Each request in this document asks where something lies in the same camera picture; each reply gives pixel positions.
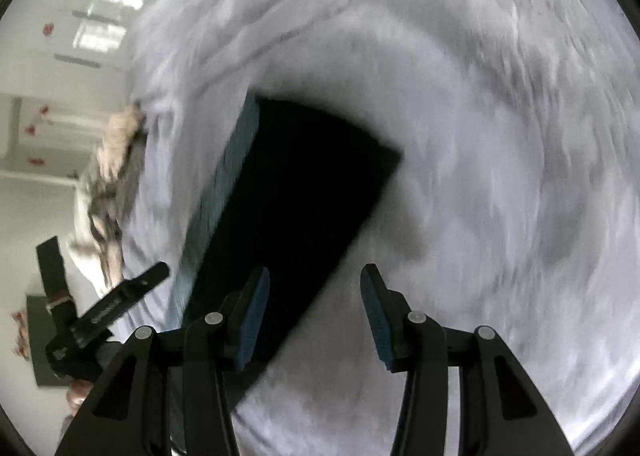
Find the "person's left hand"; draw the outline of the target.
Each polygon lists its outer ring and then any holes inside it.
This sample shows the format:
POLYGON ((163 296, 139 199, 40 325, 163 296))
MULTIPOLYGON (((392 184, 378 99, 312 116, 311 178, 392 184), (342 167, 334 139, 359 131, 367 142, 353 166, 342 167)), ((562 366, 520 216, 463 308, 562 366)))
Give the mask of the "person's left hand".
POLYGON ((70 414, 73 417, 76 416, 93 387, 94 384, 88 380, 75 379, 70 382, 66 391, 66 401, 68 406, 70 406, 70 414))

